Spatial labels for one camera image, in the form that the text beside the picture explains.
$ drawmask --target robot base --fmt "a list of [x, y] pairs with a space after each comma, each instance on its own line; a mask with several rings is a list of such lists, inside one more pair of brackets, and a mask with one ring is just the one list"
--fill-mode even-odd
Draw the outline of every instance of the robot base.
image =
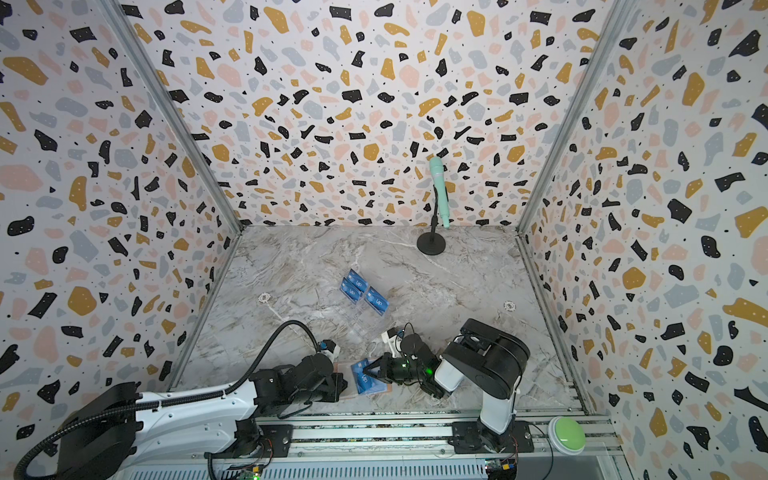
[[491, 429], [476, 422], [453, 422], [453, 436], [448, 444], [453, 445], [456, 453], [515, 453], [515, 441], [518, 443], [518, 453], [531, 453], [534, 450], [528, 422], [513, 421], [506, 432], [499, 435]]

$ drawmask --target terrazzo wallpaper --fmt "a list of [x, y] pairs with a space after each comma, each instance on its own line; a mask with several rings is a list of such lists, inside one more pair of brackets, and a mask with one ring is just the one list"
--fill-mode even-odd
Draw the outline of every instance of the terrazzo wallpaper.
[[247, 224], [517, 224], [612, 2], [126, 0]]
[[768, 478], [768, 2], [643, 2], [524, 232], [635, 478]]
[[165, 389], [236, 234], [92, 2], [0, 2], [0, 44], [9, 478], [110, 385]]

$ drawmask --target black mounting plate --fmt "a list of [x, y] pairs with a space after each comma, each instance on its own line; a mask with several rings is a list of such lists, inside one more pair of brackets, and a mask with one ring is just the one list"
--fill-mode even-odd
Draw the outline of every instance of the black mounting plate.
[[274, 453], [272, 458], [286, 458], [290, 448], [293, 425], [259, 425], [264, 432], [264, 438], [272, 442]]
[[[518, 453], [532, 453], [534, 450], [529, 425], [528, 422], [523, 420], [515, 420], [510, 425], [511, 435], [518, 442]], [[456, 453], [482, 453], [488, 451], [480, 441], [477, 421], [453, 422], [451, 427], [452, 437], [448, 440], [448, 444], [453, 445]], [[515, 453], [515, 447], [514, 445], [509, 445], [499, 453]]]

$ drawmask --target robotic arm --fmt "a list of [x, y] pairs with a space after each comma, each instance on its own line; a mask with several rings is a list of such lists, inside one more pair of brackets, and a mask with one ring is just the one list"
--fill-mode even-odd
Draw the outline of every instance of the robotic arm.
[[516, 336], [468, 319], [445, 348], [435, 381], [447, 392], [464, 378], [482, 389], [477, 429], [482, 444], [502, 452], [510, 441], [515, 396], [531, 351]]
[[[316, 352], [296, 366], [254, 372], [288, 325], [304, 329]], [[106, 479], [134, 463], [178, 458], [185, 453], [252, 458], [266, 448], [255, 418], [286, 418], [308, 409], [313, 402], [339, 401], [347, 381], [341, 373], [333, 372], [338, 353], [334, 342], [317, 343], [303, 323], [289, 320], [278, 327], [246, 374], [234, 383], [173, 393], [137, 393], [133, 382], [113, 386], [28, 452], [16, 466], [14, 479]], [[304, 407], [281, 417], [294, 404]], [[28, 475], [26, 469], [35, 456], [59, 439], [56, 474]]]

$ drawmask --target microphone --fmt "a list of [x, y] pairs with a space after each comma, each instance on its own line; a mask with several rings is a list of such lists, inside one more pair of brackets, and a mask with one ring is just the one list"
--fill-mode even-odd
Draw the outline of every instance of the microphone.
[[429, 161], [429, 172], [432, 174], [432, 181], [435, 182], [435, 188], [437, 189], [437, 206], [442, 218], [442, 226], [448, 228], [450, 226], [451, 211], [448, 209], [448, 192], [445, 190], [445, 179], [443, 178], [442, 160], [440, 157], [435, 155]]

